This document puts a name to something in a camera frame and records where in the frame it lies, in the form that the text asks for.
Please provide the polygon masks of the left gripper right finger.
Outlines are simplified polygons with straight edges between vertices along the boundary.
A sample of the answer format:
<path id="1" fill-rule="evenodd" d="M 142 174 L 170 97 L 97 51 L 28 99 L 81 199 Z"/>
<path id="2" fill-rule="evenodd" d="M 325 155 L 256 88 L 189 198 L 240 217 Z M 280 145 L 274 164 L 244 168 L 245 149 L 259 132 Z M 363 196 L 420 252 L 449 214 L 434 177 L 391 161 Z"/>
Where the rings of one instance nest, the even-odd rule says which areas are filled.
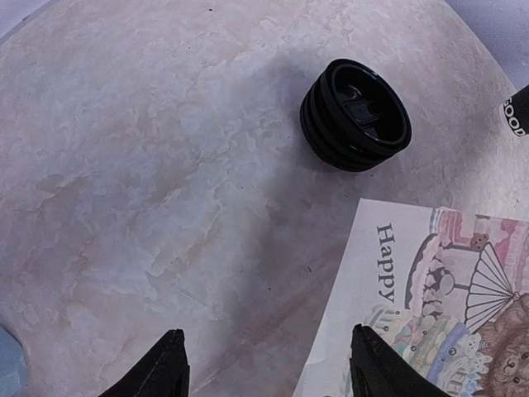
<path id="1" fill-rule="evenodd" d="M 371 327 L 352 331 L 350 374 L 359 397 L 448 397 L 424 379 Z"/>

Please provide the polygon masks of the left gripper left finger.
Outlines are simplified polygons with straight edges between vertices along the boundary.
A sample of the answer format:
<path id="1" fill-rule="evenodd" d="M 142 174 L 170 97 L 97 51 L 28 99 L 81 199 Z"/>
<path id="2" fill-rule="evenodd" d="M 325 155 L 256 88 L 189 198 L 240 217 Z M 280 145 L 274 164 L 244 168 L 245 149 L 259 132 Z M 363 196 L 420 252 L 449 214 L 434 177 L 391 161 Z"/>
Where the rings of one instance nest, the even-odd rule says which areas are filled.
<path id="1" fill-rule="evenodd" d="M 172 329 L 100 397 L 188 397 L 189 379 L 184 332 Z"/>

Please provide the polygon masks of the white paper takeout bag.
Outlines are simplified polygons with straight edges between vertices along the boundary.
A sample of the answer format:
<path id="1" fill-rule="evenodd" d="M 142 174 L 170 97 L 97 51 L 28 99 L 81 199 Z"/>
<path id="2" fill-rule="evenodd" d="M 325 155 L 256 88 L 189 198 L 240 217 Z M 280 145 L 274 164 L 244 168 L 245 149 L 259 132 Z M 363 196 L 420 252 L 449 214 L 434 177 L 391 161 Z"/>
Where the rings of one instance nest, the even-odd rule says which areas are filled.
<path id="1" fill-rule="evenodd" d="M 361 199 L 295 395 L 352 395 L 356 324 L 450 396 L 527 395 L 527 222 Z"/>

